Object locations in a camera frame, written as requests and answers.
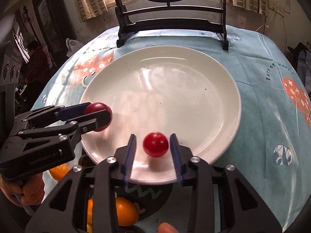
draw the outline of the framed picture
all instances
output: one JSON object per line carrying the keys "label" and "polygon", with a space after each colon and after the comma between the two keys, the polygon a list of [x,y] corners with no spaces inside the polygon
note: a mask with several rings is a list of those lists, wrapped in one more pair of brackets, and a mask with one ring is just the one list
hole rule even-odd
{"label": "framed picture", "polygon": [[66,39],[74,39],[63,0],[32,0],[32,4],[49,52],[60,67],[68,59]]}

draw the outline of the electrical cable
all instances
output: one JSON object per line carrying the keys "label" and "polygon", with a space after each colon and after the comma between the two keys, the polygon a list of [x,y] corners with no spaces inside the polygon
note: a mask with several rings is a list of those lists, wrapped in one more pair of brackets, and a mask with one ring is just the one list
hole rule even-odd
{"label": "electrical cable", "polygon": [[275,15],[275,11],[274,11],[274,13],[273,13],[273,16],[272,16],[272,18],[271,18],[270,22],[268,22],[268,23],[266,23],[266,24],[264,24],[264,25],[260,26],[260,27],[256,30],[256,32],[258,32],[258,30],[259,30],[261,27],[264,27],[265,25],[267,25],[267,24],[271,23],[271,22],[272,22],[272,19],[273,19],[273,17],[274,17],[274,15]]}
{"label": "electrical cable", "polygon": [[284,17],[282,17],[282,19],[283,19],[283,24],[284,24],[285,36],[286,36],[286,43],[285,43],[285,51],[286,51],[286,46],[287,46],[287,32],[286,32]]}

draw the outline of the orange heart pattern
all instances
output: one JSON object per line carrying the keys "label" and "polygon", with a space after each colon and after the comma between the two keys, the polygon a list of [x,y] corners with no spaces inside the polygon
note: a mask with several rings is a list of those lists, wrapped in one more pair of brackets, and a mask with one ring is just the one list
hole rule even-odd
{"label": "orange heart pattern", "polygon": [[308,128],[310,128],[311,103],[309,96],[305,93],[304,88],[299,88],[292,78],[284,78],[282,83],[286,94],[292,100],[297,109],[300,110],[306,120]]}
{"label": "orange heart pattern", "polygon": [[73,68],[73,72],[71,74],[72,85],[76,85],[81,83],[81,80],[84,76],[91,76],[95,73],[100,72],[104,67],[109,65],[114,59],[114,54],[107,54],[103,57],[97,54],[84,54],[79,58],[77,63]]}

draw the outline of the red cherry tomato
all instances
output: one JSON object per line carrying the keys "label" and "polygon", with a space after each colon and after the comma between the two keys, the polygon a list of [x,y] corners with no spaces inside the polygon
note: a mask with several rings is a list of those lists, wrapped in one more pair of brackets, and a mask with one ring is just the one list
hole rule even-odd
{"label": "red cherry tomato", "polygon": [[146,154],[150,157],[158,158],[167,153],[169,142],[164,134],[152,132],[144,138],[142,146]]}
{"label": "red cherry tomato", "polygon": [[106,128],[108,128],[108,126],[110,125],[110,123],[112,121],[112,110],[111,110],[111,108],[108,105],[103,104],[103,103],[92,103],[89,106],[87,106],[85,108],[85,110],[83,111],[83,114],[86,115],[86,114],[94,113],[94,112],[97,112],[100,110],[107,110],[111,115],[111,120],[106,126],[103,126],[103,127],[100,127],[98,129],[94,130],[96,132],[103,131]]}

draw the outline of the white plate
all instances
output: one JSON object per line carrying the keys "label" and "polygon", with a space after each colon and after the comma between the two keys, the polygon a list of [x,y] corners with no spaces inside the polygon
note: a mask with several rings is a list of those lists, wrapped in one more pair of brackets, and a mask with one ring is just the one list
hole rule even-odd
{"label": "white plate", "polygon": [[148,157],[144,137],[176,133],[179,143],[208,163],[232,142],[241,118],[241,98],[228,71],[212,57],[177,46],[154,46],[126,54],[99,72],[80,103],[102,102],[113,111],[103,132],[82,135],[86,153],[96,163],[137,136],[131,182],[166,184],[176,180],[170,151]]}

